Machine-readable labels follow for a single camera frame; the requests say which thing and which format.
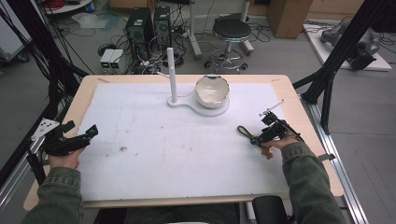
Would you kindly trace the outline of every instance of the hand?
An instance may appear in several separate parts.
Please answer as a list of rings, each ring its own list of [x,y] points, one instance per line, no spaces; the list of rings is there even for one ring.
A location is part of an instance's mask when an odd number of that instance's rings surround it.
[[[294,136],[292,133],[287,132],[285,137],[280,139],[280,140],[272,140],[266,143],[262,143],[261,147],[277,147],[279,149],[282,149],[283,147],[287,146],[288,144],[291,143],[297,143],[300,142],[296,136]]]
[[[85,149],[81,148],[79,150],[76,150],[69,155],[62,156],[62,157],[55,157],[49,155],[49,166],[50,168],[55,168],[55,167],[65,167],[65,168],[71,168],[71,169],[76,169],[79,166],[79,161],[78,161],[78,156],[81,154],[81,152]]]

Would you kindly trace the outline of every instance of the sweater cuff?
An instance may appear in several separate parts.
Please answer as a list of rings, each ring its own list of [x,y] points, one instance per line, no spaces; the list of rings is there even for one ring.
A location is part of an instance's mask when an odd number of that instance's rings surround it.
[[[65,187],[79,189],[81,173],[78,170],[55,167],[49,170],[43,185],[62,185]]]
[[[309,149],[304,142],[291,143],[283,147],[282,150],[283,163],[292,161],[301,156],[314,156],[316,155]]]

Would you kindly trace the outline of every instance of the stool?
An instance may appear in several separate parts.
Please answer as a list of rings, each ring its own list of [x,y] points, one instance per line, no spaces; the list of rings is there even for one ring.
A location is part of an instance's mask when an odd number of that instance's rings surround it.
[[[232,49],[233,43],[239,43],[248,39],[251,29],[246,23],[234,19],[223,19],[215,21],[213,34],[215,37],[227,42],[226,49],[217,49],[210,55],[210,61],[205,62],[204,67],[208,68],[213,63],[216,72],[220,68],[235,69],[239,75],[239,69],[247,69],[248,64],[244,63],[242,54]]]

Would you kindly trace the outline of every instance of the white bowl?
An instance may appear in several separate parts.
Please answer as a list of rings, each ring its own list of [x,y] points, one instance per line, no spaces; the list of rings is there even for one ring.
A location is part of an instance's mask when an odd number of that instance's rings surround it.
[[[195,85],[195,98],[208,108],[217,108],[227,100],[230,87],[228,82],[216,75],[204,76]]]

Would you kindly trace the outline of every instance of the green sleeve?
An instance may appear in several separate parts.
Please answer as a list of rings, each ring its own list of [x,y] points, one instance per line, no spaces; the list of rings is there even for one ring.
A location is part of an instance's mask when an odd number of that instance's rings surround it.
[[[24,217],[29,223],[81,223],[82,198],[79,193],[80,172],[69,168],[53,168],[38,188],[38,204]]]
[[[322,162],[305,143],[282,148],[283,173],[297,223],[346,223]]]

